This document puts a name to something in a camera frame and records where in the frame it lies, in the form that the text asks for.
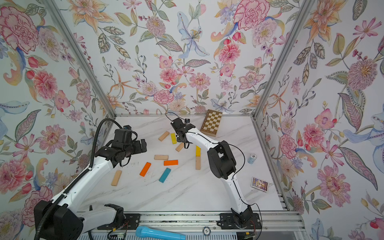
peony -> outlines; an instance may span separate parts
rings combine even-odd
[[[337,206],[342,207],[345,202],[351,203],[351,196],[347,193],[351,190],[350,184],[344,182],[345,175],[338,175],[339,169],[336,165],[325,166],[324,172],[318,169],[317,178],[321,180],[320,195],[328,197],[327,200],[333,203],[333,198]]]
[[[56,78],[47,71],[38,71],[34,76],[33,84],[39,96],[45,99],[52,99],[57,91]]]
[[[325,109],[317,115],[317,117],[314,118],[314,122],[319,125],[322,129],[330,129],[335,126],[334,122],[332,121],[332,113],[329,108]]]
[[[15,191],[24,181],[26,175],[26,166],[18,160],[3,162],[0,166],[0,191],[6,194],[7,191]]]
[[[38,44],[38,32],[32,19],[14,7],[0,8],[0,33],[7,44],[26,54],[34,51]]]
[[[173,101],[173,93],[170,93],[169,90],[160,90],[158,92],[156,92],[154,95],[153,95],[153,100],[155,100],[155,102],[157,103],[160,103],[160,104],[167,104],[167,103],[170,103]]]
[[[276,28],[277,23],[270,18],[259,24],[256,28],[254,28],[252,33],[253,46],[256,47],[257,45],[263,44],[266,41],[271,40]]]
[[[239,30],[255,28],[264,21],[269,7],[266,0],[242,0],[236,8],[234,23],[238,23]]]
[[[280,149],[287,158],[292,159],[296,156],[296,147],[295,140],[288,134],[284,134],[280,137]]]
[[[28,227],[35,225],[35,215],[33,213],[35,206],[41,200],[48,202],[52,197],[52,190],[47,186],[42,186],[39,191],[32,191],[31,196],[25,201],[22,211],[23,224]]]
[[[219,60],[222,63],[231,63],[231,62],[234,62],[239,56],[240,56],[239,46],[234,43],[230,43],[225,45],[221,49]]]
[[[164,33],[166,33],[166,26],[158,17],[151,17],[148,19],[146,27],[148,28],[148,31],[156,37],[161,37]]]
[[[311,147],[319,147],[324,142],[324,133],[315,123],[304,127],[304,139]]]
[[[352,90],[364,90],[369,87],[376,78],[377,64],[372,59],[353,63],[348,71],[348,87]]]
[[[46,154],[55,153],[55,148],[61,148],[65,146],[65,139],[67,136],[63,135],[65,130],[60,128],[58,124],[47,126],[46,131],[41,131],[41,134],[44,136],[40,141],[40,148],[42,150],[47,149]]]
[[[205,73],[197,73],[197,75],[192,73],[192,77],[189,78],[189,85],[202,91],[203,89],[207,89],[207,86],[210,85],[210,79],[211,78],[205,75]]]

wooden block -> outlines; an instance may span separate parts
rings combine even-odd
[[[113,177],[111,186],[117,186],[118,185],[121,173],[122,173],[121,170],[116,171],[115,176]]]
[[[151,166],[151,164],[149,162],[147,162],[145,164],[143,170],[141,170],[140,176],[144,177],[145,174],[148,172],[148,169],[149,169],[150,166]]]
[[[172,139],[172,144],[176,144],[176,143],[177,143],[177,141],[176,141],[176,135],[175,135],[174,133],[171,133],[171,134],[170,134],[170,137],[171,137],[171,139]]]
[[[171,165],[178,165],[179,161],[178,160],[168,160],[164,161],[164,166],[171,166]]]
[[[168,160],[168,155],[155,155],[155,160]]]
[[[200,157],[200,156],[201,156],[201,148],[196,146],[196,157]]]
[[[160,141],[163,141],[168,135],[169,135],[169,132],[166,131],[165,133],[163,133],[163,135],[161,135],[161,136],[159,137],[159,140],[160,140]]]
[[[184,147],[184,143],[180,143],[177,148],[176,148],[176,151],[180,152]]]
[[[196,170],[201,169],[201,157],[196,157]]]

natural wood block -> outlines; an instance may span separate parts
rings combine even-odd
[[[201,157],[196,157],[196,170],[201,169]]]
[[[168,160],[168,155],[155,155],[155,160]]]
[[[176,151],[180,152],[184,147],[184,143],[180,143],[177,148],[176,148]]]
[[[113,180],[112,180],[112,183],[111,183],[112,186],[117,186],[118,185],[121,173],[122,173],[121,170],[117,170],[116,171],[115,176],[113,177]]]
[[[165,133],[163,133],[163,135],[161,135],[161,136],[159,137],[159,140],[160,140],[160,141],[163,141],[168,135],[169,135],[169,132],[166,131]]]

yellow block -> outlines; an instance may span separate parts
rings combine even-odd
[[[172,144],[176,144],[177,141],[176,141],[176,136],[175,136],[175,134],[174,134],[174,133],[171,133],[171,134],[170,134],[170,137],[172,138]]]
[[[200,157],[201,156],[201,148],[199,148],[198,146],[196,146],[196,157]]]

metal corner post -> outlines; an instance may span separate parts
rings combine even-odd
[[[111,116],[111,118],[116,118],[116,113],[114,109],[109,103],[107,96],[104,94],[95,74],[93,73],[93,70],[90,68],[88,62],[85,60],[85,57],[82,51],[80,50],[75,38],[73,37],[72,31],[69,29],[63,15],[61,14],[60,9],[56,5],[55,0],[43,0],[43,3],[47,11],[50,13],[51,18],[55,22],[57,28],[63,34],[65,41],[68,43],[71,50],[73,51],[76,59],[78,60],[80,68],[84,70],[87,78],[91,82],[93,90],[99,96],[99,100],[103,104],[107,113]]]

